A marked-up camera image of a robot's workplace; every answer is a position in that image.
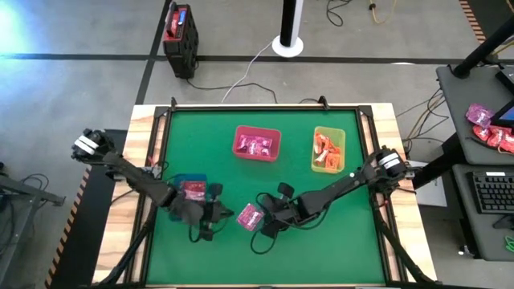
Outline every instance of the wooden table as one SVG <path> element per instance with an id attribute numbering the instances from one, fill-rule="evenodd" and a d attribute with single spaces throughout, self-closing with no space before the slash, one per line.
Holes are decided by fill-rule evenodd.
<path id="1" fill-rule="evenodd" d="M 320 104 L 301 105 L 305 107 L 319 106 Z M 373 118 L 379 145 L 386 145 L 391 149 L 396 149 L 398 152 L 400 152 L 403 159 L 405 159 L 402 140 L 398 131 L 398 124 L 394 116 L 392 104 L 331 105 L 370 105 L 373 109 Z M 299 104 L 287 104 L 287 106 L 299 106 Z M 133 110 L 123 154 L 128 161 L 132 162 L 136 166 L 145 166 L 145 158 L 149 147 L 149 139 L 152 130 L 155 107 L 156 105 L 137 105 Z M 366 143 L 368 144 L 368 150 L 372 152 L 373 146 L 371 145 L 370 141 L 370 132 L 367 119 L 363 117 L 362 120 L 363 126 L 365 127 L 365 137 L 367 140 Z M 158 158 L 160 153 L 159 144 L 161 143 L 162 132 L 164 130 L 163 128 L 164 125 L 159 126 L 156 148 L 154 151 L 154 160 Z M 411 181 L 401 181 L 400 185 L 403 188 L 412 189 Z M 128 190 L 130 190 L 130 188 L 126 184 L 118 183 L 116 184 L 112 197 L 115 198 Z M 430 250 L 426 241 L 425 231 L 423 229 L 422 219 L 419 213 L 415 194 L 396 190 L 392 194 L 391 198 L 394 208 L 395 220 L 398 226 L 398 233 L 403 247 L 409 253 L 414 262 L 422 269 L 422 271 L 433 280 L 436 280 L 434 265 L 430 256 Z M 137 199 L 138 194 L 132 193 L 124 198 L 121 198 L 111 206 L 100 248 L 100 254 L 96 264 L 93 282 L 98 282 L 105 278 L 111 269 L 120 260 L 121 256 L 129 246 L 136 214 Z M 386 214 L 383 211 L 382 216 L 386 220 Z M 386 244 L 393 279 L 399 280 L 398 269 L 396 266 L 393 250 L 387 241 Z M 139 272 L 141 270 L 141 256 L 143 247 L 144 246 L 140 246 L 140 249 L 136 255 L 134 272 Z M 138 278 L 138 274 L 133 274 L 133 281 L 137 281 Z"/>

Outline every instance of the black frame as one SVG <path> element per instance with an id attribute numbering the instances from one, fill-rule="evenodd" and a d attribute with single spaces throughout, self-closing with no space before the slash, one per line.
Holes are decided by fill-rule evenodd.
<path id="1" fill-rule="evenodd" d="M 171 129 L 173 114 L 175 112 L 199 112 L 199 111 L 304 111 L 304 110 L 315 110 L 315 111 L 323 111 L 323 110 L 345 110 L 345 111 L 353 111 L 355 112 L 356 116 L 356 122 L 358 126 L 358 134 L 359 139 L 361 141 L 361 150 L 363 154 L 363 160 L 369 155 L 369 151 L 367 148 L 367 143 L 365 139 L 364 134 L 364 126 L 362 123 L 361 116 L 365 116 L 368 120 L 368 126 L 369 126 L 369 133 L 371 136 L 371 142 L 373 146 L 373 151 L 377 151 L 380 146 L 378 144 L 378 137 L 377 137 L 377 130 L 374 123 L 373 118 L 373 110 L 371 106 L 369 105 L 361 105 L 361 106 L 334 106 L 331 105 L 330 108 L 325 107 L 322 104 L 304 104 L 304 105 L 296 105 L 291 106 L 290 104 L 275 104 L 275 105 L 177 105 L 177 102 L 175 99 L 172 99 L 172 104 L 169 107 L 155 107 L 155 111 L 153 114 L 153 124 L 152 124 L 152 132 L 150 133 L 150 140 L 149 140 L 149 147 L 147 152 L 147 164 L 149 163 L 149 157 L 152 157 L 154 154 L 154 148 L 156 145 L 156 139 L 157 139 L 157 130 L 160 124 L 160 121 L 162 117 L 165 117 L 165 127 L 164 132 L 162 136 L 162 142 L 161 142 L 161 151 L 159 155 L 159 161 L 163 162 L 166 155 L 166 149 L 168 147 L 168 139 L 169 139 L 169 132 Z M 371 206 L 376 206 L 378 204 L 377 199 L 377 192 L 373 192 L 370 190 L 370 200 L 369 203 Z M 137 235 L 137 232 L 139 231 L 141 227 L 141 219 L 143 217 L 143 210 L 145 206 L 145 196 L 140 195 L 137 207 L 136 207 L 136 217 L 134 220 L 134 226 L 133 226 L 133 233 L 132 233 L 132 240 Z M 398 228 L 396 224 L 396 220 L 394 218 L 394 211 L 392 207 L 391 201 L 388 201 L 388 204 L 385 206 L 385 210 L 387 213 L 388 218 L 388 224 L 390 226 L 390 229 L 393 231 L 395 237 L 398 238 Z M 380 214 L 380 210 L 372 210 L 373 212 L 373 219 L 376 221 L 377 218 L 381 218 L 381 216 L 377 216 Z M 148 218 L 155 219 L 157 216 L 157 211 L 155 211 L 155 214 L 152 216 L 148 216 Z M 382 270 L 384 275 L 384 281 L 385 284 L 393 282 L 392 275 L 391 275 L 391 269 L 390 269 L 390 263 L 389 258 L 387 254 L 386 249 L 386 241 L 385 236 L 380 231 L 380 228 L 377 224 L 377 222 L 373 223 L 375 225 L 375 231 L 377 235 L 377 244 L 378 249 L 380 251 L 381 256 L 381 262 L 382 262 Z M 152 250 L 152 238 L 153 238 L 153 229 L 149 232 L 146 242 L 145 242 L 145 248 L 143 251 L 143 259 L 142 259 L 142 266 L 140 271 L 140 278 L 139 282 L 137 283 L 140 286 L 146 286 L 147 281 L 147 275 L 148 275 L 148 269 L 149 269 L 149 256 L 150 252 Z M 406 267 L 403 265 L 402 261 L 398 257 L 397 254 L 395 254 L 396 259 L 396 265 L 398 268 L 398 275 L 400 278 L 400 282 L 407 282 L 407 274 L 406 274 Z M 125 271 L 124 275 L 124 283 L 131 283 L 132 277 L 133 277 L 133 263 L 134 260 L 131 260 L 131 263 L 128 265 L 127 270 Z"/>
<path id="2" fill-rule="evenodd" d="M 502 120 L 501 117 L 509 110 L 514 109 L 514 100 L 502 107 L 492 118 L 491 124 L 507 128 L 514 128 L 514 120 Z"/>

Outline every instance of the white cable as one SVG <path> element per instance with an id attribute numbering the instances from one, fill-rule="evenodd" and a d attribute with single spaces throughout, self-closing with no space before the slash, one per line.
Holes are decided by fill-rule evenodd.
<path id="1" fill-rule="evenodd" d="M 222 98 L 222 103 L 226 100 L 226 98 L 228 97 L 228 95 L 230 94 L 230 92 L 232 91 L 232 89 L 241 83 L 241 81 L 243 81 L 244 79 L 246 79 L 246 77 L 248 76 L 248 72 L 250 71 L 250 66 L 251 64 L 257 59 L 257 57 L 260 56 L 261 53 L 263 53 L 271 44 L 273 43 L 273 41 L 271 41 L 268 45 L 266 45 L 265 48 L 263 48 L 261 51 L 259 51 L 259 53 L 257 53 L 257 55 L 250 61 L 250 63 L 248 64 L 248 68 L 247 68 L 247 72 L 244 74 L 244 76 L 238 80 L 236 83 L 234 83 L 234 85 L 232 85 L 228 91 L 225 93 L 225 96 Z"/>

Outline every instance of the white base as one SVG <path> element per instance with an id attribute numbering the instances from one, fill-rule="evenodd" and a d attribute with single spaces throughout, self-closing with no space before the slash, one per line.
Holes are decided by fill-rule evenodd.
<path id="1" fill-rule="evenodd" d="M 275 39 L 273 39 L 273 44 L 271 45 L 271 47 L 273 47 L 273 51 L 276 54 L 278 54 L 282 57 L 290 58 L 290 57 L 295 57 L 302 52 L 302 50 L 304 49 L 304 42 L 299 37 L 296 39 L 296 44 L 294 47 L 285 47 L 284 45 L 280 44 L 280 35 L 279 35 L 279 36 L 275 37 Z"/>

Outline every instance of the yellow basket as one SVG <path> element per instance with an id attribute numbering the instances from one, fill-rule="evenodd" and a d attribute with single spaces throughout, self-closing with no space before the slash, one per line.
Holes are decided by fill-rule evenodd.
<path id="1" fill-rule="evenodd" d="M 337 169 L 326 169 L 324 166 L 319 166 L 316 164 L 315 160 L 318 157 L 316 152 L 314 152 L 314 145 L 316 144 L 316 133 L 319 132 L 324 136 L 327 136 L 332 143 L 341 149 L 341 163 L 337 167 Z M 345 131 L 338 128 L 326 128 L 326 127 L 316 127 L 314 128 L 314 136 L 312 136 L 312 159 L 311 159 L 311 169 L 317 173 L 340 173 L 345 168 L 345 139 L 346 134 Z"/>

